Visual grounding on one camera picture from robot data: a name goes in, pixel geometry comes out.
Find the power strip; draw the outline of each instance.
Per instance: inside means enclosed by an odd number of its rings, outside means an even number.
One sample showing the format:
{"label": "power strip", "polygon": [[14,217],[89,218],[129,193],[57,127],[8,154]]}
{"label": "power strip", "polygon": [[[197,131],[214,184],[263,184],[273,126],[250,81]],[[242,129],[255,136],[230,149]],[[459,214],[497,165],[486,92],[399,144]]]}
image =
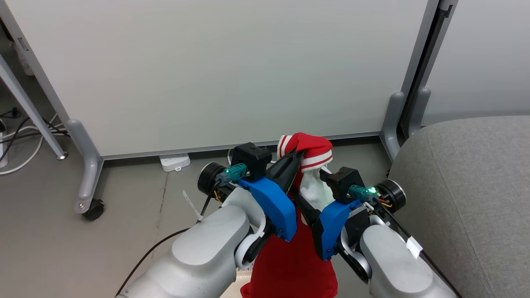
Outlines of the power strip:
{"label": "power strip", "polygon": [[160,163],[162,169],[166,172],[176,171],[180,172],[185,166],[189,166],[190,156],[187,153],[160,155]]}
{"label": "power strip", "polygon": [[[7,134],[7,127],[5,127],[5,131],[0,132],[0,138],[3,137],[6,134]],[[0,156],[2,156],[2,154],[4,154],[4,150],[6,150],[6,149],[7,149],[7,143],[0,144]],[[7,165],[7,154],[4,156],[2,161],[0,161],[0,168],[5,167],[6,165]]]}

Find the blue gripper part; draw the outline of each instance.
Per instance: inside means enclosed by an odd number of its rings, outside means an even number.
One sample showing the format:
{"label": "blue gripper part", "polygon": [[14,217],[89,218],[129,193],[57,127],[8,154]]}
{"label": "blue gripper part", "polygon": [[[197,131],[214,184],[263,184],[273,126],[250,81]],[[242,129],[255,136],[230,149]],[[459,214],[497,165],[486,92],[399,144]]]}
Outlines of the blue gripper part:
{"label": "blue gripper part", "polygon": [[282,189],[267,178],[255,182],[241,179],[237,184],[250,191],[275,226],[276,235],[287,242],[291,241],[296,232],[295,205]]}
{"label": "blue gripper part", "polygon": [[340,237],[340,232],[346,224],[350,212],[361,205],[362,202],[359,200],[353,200],[349,204],[334,201],[322,210],[319,219],[324,229],[321,239],[323,260],[330,259],[337,253],[335,252],[335,245]]}

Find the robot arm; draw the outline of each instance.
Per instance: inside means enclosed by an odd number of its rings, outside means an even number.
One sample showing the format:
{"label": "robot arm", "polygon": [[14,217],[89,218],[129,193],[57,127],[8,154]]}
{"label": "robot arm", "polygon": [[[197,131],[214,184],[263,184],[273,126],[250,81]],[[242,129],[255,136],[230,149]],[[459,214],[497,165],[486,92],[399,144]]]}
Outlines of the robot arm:
{"label": "robot arm", "polygon": [[244,268],[244,253],[263,233],[263,210],[243,188],[236,188],[223,207],[184,232],[171,249],[122,292],[121,298],[219,297]]}
{"label": "robot arm", "polygon": [[[118,297],[221,296],[235,281],[236,268],[247,269],[268,237],[290,241],[294,235],[296,215],[286,193],[302,155],[287,154],[266,170],[270,158],[248,143],[236,147],[234,166],[207,165],[198,187],[210,192],[215,186],[222,208],[178,237],[171,250]],[[315,252],[323,261],[339,254],[369,283],[374,298],[455,297],[377,215],[384,217],[374,200],[386,201],[392,212],[404,205],[404,194],[400,197],[401,188],[395,182],[385,180],[366,189],[358,172],[348,168],[332,175],[322,173],[321,178],[333,190],[335,202],[322,212],[300,196],[295,196],[295,202],[313,231]]]}

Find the gray sofa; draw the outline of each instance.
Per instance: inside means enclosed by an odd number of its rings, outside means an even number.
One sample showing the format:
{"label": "gray sofa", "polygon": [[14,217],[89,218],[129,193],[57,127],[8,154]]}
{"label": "gray sofa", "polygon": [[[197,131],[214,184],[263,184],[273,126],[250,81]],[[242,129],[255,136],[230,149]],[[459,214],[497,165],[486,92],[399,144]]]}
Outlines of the gray sofa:
{"label": "gray sofa", "polygon": [[389,178],[398,220],[465,298],[530,297],[530,117],[425,127]]}

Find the black power cord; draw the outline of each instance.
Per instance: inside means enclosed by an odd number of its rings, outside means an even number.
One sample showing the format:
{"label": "black power cord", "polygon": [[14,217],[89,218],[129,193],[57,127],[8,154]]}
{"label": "black power cord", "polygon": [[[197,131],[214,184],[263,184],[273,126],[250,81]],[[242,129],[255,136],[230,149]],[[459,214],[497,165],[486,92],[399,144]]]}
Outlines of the black power cord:
{"label": "black power cord", "polygon": [[13,142],[15,141],[16,139],[16,135],[19,133],[20,129],[22,128],[22,126],[24,125],[24,123],[26,123],[26,121],[28,121],[30,118],[27,117],[26,119],[24,119],[24,121],[22,121],[22,123],[20,123],[19,127],[16,129],[15,133],[13,134],[13,137],[11,138],[9,144],[7,145],[5,151],[4,151],[4,154],[2,154],[2,157],[0,157],[0,161],[2,161],[2,159],[4,159],[5,155],[7,154],[7,151],[9,151],[9,148],[11,148],[11,146],[13,145]]}
{"label": "black power cord", "polygon": [[211,197],[214,195],[214,190],[219,186],[220,181],[216,182],[214,186],[212,186],[210,193],[208,194],[208,197],[206,198],[206,201],[204,202],[204,205],[202,206],[202,210],[200,212],[201,216],[204,216],[204,213],[206,212],[206,209],[208,208],[208,204],[210,204]]}
{"label": "black power cord", "polygon": [[[212,195],[214,194],[214,190],[215,188],[219,185],[219,182],[216,182],[214,184],[214,186],[211,188],[211,191],[210,191],[210,194],[208,195],[208,197],[206,198],[206,201],[204,202],[204,205],[202,206],[202,211],[200,213],[200,215],[204,216],[204,213],[206,212],[206,209],[208,208],[208,204],[210,203],[210,200],[211,200],[211,197]],[[145,255],[140,259],[140,261],[136,264],[136,266],[132,269],[131,273],[129,273],[129,276],[127,276],[127,278],[125,279],[125,281],[123,282],[123,284],[121,285],[120,289],[118,290],[118,292],[116,293],[116,296],[118,296],[121,291],[123,290],[123,288],[125,287],[125,285],[127,284],[127,282],[129,281],[129,279],[131,278],[131,276],[133,276],[134,272],[136,271],[136,269],[138,269],[138,267],[140,267],[140,264],[142,264],[142,262],[145,260],[145,258],[147,258],[147,256],[149,256],[149,254],[155,250],[155,248],[157,248],[160,244],[164,243],[165,241],[169,240],[170,238],[172,237],[175,237],[177,236],[178,234],[182,234],[184,233],[185,231],[189,230],[190,228],[187,228],[187,229],[184,229],[184,230],[180,230],[178,232],[175,232],[169,236],[167,236],[166,238],[160,240],[157,244],[155,244],[153,247],[151,247],[146,253]]]}
{"label": "black power cord", "polygon": [[[52,133],[54,135],[60,135],[62,136],[63,134],[59,134],[59,133]],[[22,135],[22,136],[18,136],[16,137],[15,139],[22,139],[22,138],[26,138],[26,137],[32,137],[32,136],[40,136],[42,135],[41,133],[31,133],[31,134],[27,134],[27,135]],[[9,139],[5,139],[5,140],[2,140],[0,141],[0,144],[4,144],[4,143],[7,143],[7,142],[10,142],[12,138],[9,138]]]}
{"label": "black power cord", "polygon": [[0,114],[0,118],[9,118],[9,119],[17,119],[17,118],[20,118],[21,116],[22,114],[20,113],[18,108],[13,108],[11,109],[11,111],[7,111],[3,114]]}
{"label": "black power cord", "polygon": [[[381,209],[383,209],[383,211],[388,215],[390,216],[390,218],[392,219],[392,221],[397,225],[397,227],[403,231],[403,234],[405,234],[407,236],[407,238],[410,238],[410,233],[407,232],[405,230],[405,228],[401,225],[400,222],[398,222],[398,220],[395,218],[395,216],[392,214],[392,212],[388,211],[388,209],[386,209],[385,206],[383,206],[383,204],[381,204],[381,202],[379,202],[378,200],[376,200],[376,204],[379,205],[379,207],[381,207]],[[455,288],[455,286],[449,281],[449,278],[447,278],[447,276],[445,276],[445,274],[440,270],[440,268],[438,268],[438,266],[436,266],[436,264],[434,263],[434,261],[430,258],[430,256],[425,252],[425,250],[421,250],[420,251],[420,254],[422,256],[424,256],[427,261],[432,265],[432,267],[436,270],[436,272],[438,273],[438,275],[445,281],[445,283],[451,288],[451,290],[455,293],[455,295],[458,297],[458,298],[462,298],[462,295],[460,295],[460,293],[458,292],[458,290]]]}
{"label": "black power cord", "polygon": [[121,285],[120,289],[118,290],[118,292],[116,293],[116,296],[118,296],[120,293],[121,293],[121,290],[123,290],[123,288],[125,287],[125,285],[127,284],[127,282],[129,281],[129,279],[131,278],[131,276],[133,275],[133,273],[136,271],[136,269],[138,269],[138,267],[140,266],[140,264],[145,260],[145,258],[147,258],[147,256],[149,256],[149,254],[155,250],[155,248],[157,248],[160,244],[164,243],[165,241],[167,241],[168,239],[172,238],[172,237],[175,237],[177,236],[178,234],[182,234],[184,233],[185,231],[189,230],[190,228],[187,228],[187,229],[184,229],[184,230],[180,230],[178,232],[175,232],[169,236],[167,236],[166,238],[160,240],[157,244],[155,244],[153,247],[151,247],[151,249],[149,249],[145,255],[140,259],[140,262],[138,262],[138,264],[136,264],[136,266],[134,266],[134,268],[132,269],[131,273],[129,273],[129,276],[127,276],[127,278],[125,279],[125,281],[123,282],[123,284]]}
{"label": "black power cord", "polygon": [[59,128],[53,126],[53,125],[52,125],[50,122],[48,122],[46,119],[43,118],[42,120],[44,120],[44,122],[45,122],[50,128],[53,128],[53,129],[56,130],[58,133],[63,134],[63,135],[65,135],[65,136],[67,136],[67,137],[70,136],[67,132],[64,132],[64,131],[62,131],[62,130],[59,130]]}

